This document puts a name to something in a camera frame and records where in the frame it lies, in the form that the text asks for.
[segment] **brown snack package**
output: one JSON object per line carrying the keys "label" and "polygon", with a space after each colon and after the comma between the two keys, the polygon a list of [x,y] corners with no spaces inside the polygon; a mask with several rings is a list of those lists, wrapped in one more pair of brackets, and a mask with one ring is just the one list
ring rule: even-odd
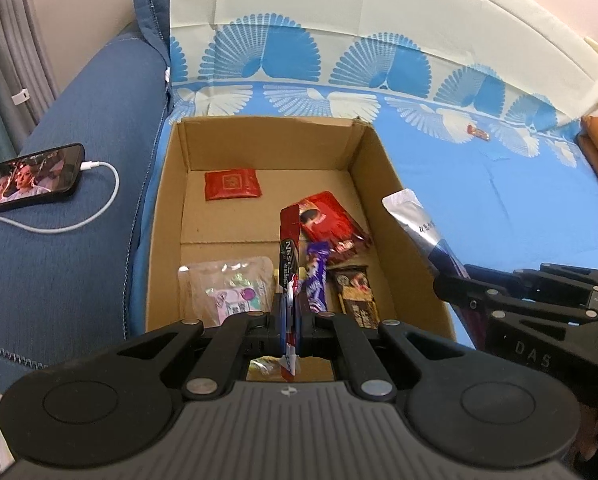
{"label": "brown snack package", "polygon": [[339,297],[341,310],[354,317],[361,328],[377,328],[379,314],[366,275],[367,266],[347,266],[329,269]]}

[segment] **purple snack package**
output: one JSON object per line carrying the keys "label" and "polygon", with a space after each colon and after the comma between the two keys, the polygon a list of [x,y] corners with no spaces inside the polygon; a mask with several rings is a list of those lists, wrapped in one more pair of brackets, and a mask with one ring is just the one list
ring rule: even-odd
{"label": "purple snack package", "polygon": [[308,295],[311,312],[325,312],[326,307],[326,261],[330,256],[328,242],[308,244],[305,255],[306,278],[303,290]]}

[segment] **transparent plastic bag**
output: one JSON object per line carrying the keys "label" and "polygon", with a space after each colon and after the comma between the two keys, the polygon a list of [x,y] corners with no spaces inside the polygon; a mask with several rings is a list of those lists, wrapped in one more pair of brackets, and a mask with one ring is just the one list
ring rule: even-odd
{"label": "transparent plastic bag", "polygon": [[273,264],[257,256],[179,268],[179,301],[185,317],[219,326],[238,312],[269,312],[275,293]]}

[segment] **small red candy wrapper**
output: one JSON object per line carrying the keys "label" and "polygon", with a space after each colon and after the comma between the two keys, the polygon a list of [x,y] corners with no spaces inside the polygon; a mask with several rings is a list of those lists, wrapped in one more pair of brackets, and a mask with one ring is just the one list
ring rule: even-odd
{"label": "small red candy wrapper", "polygon": [[261,196],[255,170],[213,171],[204,176],[206,201]]}
{"label": "small red candy wrapper", "polygon": [[345,262],[372,244],[370,235],[343,209],[330,191],[299,202],[301,228],[313,242],[328,242],[329,264]]}

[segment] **metal screw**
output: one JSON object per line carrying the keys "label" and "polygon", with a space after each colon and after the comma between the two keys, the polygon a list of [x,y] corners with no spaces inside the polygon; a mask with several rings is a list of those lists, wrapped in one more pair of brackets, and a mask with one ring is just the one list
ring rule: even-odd
{"label": "metal screw", "polygon": [[372,395],[373,397],[383,397],[393,390],[393,386],[381,379],[370,379],[361,384],[361,390],[364,394]]}
{"label": "metal screw", "polygon": [[215,383],[215,381],[212,379],[208,379],[207,377],[191,379],[186,383],[186,389],[191,394],[196,395],[214,394],[217,391],[217,388],[217,383]]}

